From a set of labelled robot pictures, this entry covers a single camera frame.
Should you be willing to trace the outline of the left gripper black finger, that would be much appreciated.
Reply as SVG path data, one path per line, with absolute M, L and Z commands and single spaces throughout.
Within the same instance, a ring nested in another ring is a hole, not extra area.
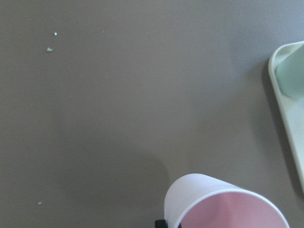
M 158 219 L 154 222 L 155 228 L 167 228 L 167 222 L 164 219 Z

